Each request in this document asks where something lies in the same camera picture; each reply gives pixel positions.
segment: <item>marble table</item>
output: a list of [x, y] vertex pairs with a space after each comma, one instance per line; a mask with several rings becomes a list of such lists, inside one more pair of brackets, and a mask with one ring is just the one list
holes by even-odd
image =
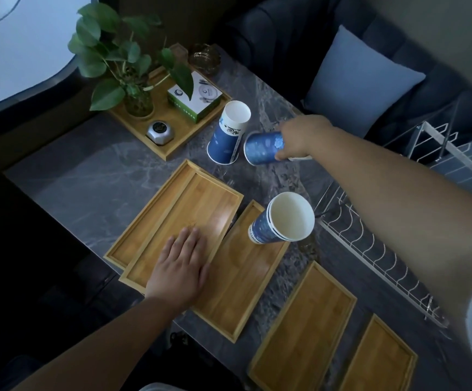
[[[222, 66], [213, 81], [250, 107], [248, 131], [270, 131], [295, 116], [298, 111], [289, 102], [223, 50], [221, 53]], [[230, 166], [210, 161], [206, 145], [216, 123], [164, 162], [113, 117], [101, 113], [14, 165], [5, 175], [100, 258], [185, 158], [245, 195], [238, 214], [251, 199], [266, 205], [283, 191], [297, 192], [317, 204], [318, 193], [331, 177], [313, 161], [258, 167], [248, 164], [243, 156]], [[245, 380], [248, 363], [311, 260], [317, 260], [358, 297], [324, 389], [336, 387], [372, 312], [419, 355], [412, 389], [472, 387], [472, 361], [450, 339], [451, 334], [424, 321], [409, 302], [318, 225], [306, 241], [290, 245], [236, 343], [191, 311], [175, 323]], [[448, 368], [452, 362], [455, 366]]]

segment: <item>white and blue cup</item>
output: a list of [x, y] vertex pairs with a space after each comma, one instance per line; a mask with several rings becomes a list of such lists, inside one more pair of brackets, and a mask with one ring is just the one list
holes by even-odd
[[294, 192], [283, 192], [274, 197], [248, 228], [253, 243], [299, 241], [314, 229], [316, 217], [310, 203]]
[[251, 118], [251, 109], [238, 100], [225, 105], [220, 123], [207, 145], [210, 159], [219, 165], [230, 165], [237, 159], [239, 143]]
[[[258, 133], [252, 132], [245, 139], [243, 153], [247, 162], [253, 166], [264, 165], [266, 163], [278, 162], [275, 155], [282, 150], [285, 144], [281, 132]], [[289, 158], [289, 160], [307, 160], [311, 156], [304, 158]]]

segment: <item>green plant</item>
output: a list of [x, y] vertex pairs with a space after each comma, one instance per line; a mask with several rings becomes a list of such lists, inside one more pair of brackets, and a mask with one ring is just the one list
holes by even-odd
[[[152, 58], [141, 54], [140, 45], [133, 38], [146, 39], [155, 27], [162, 27], [156, 14], [120, 18], [114, 9], [102, 2], [84, 5], [78, 13], [81, 17], [67, 47], [78, 56], [80, 73], [83, 77], [96, 78], [107, 70], [111, 72], [111, 77], [96, 85], [91, 97], [91, 111], [110, 109], [126, 95], [135, 99], [149, 97], [143, 92], [151, 91], [168, 77], [172, 77], [191, 98], [194, 83], [190, 70], [174, 60], [173, 53], [165, 48], [165, 44], [157, 57], [167, 75], [154, 85], [148, 82], [147, 72]], [[130, 29], [129, 39], [120, 39], [123, 25]]]

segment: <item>white and green box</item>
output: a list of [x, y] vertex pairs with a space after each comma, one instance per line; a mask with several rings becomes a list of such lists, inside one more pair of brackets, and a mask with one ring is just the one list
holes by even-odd
[[196, 71], [193, 71], [193, 80], [194, 90], [190, 100], [178, 85], [167, 91], [167, 99], [198, 123], [220, 103], [222, 92]]

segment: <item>metal rack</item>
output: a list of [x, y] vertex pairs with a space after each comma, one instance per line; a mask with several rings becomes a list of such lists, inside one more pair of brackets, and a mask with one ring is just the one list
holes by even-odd
[[[405, 151], [407, 157], [426, 164], [431, 169], [438, 165], [443, 167], [445, 162], [460, 162], [452, 172], [459, 174], [461, 171], [462, 178], [454, 182], [464, 188], [469, 183], [472, 191], [471, 143], [456, 147], [454, 142], [458, 139], [458, 134], [451, 133], [448, 124], [434, 128], [428, 122], [423, 122], [385, 146], [389, 146], [404, 135], [411, 136]], [[438, 302], [434, 300], [428, 289], [413, 275], [395, 252], [386, 247], [366, 228], [346, 193], [336, 182], [333, 182], [325, 191], [315, 211], [321, 215], [317, 221], [325, 230], [420, 310], [425, 318], [441, 328], [448, 327], [448, 319], [444, 317]]]

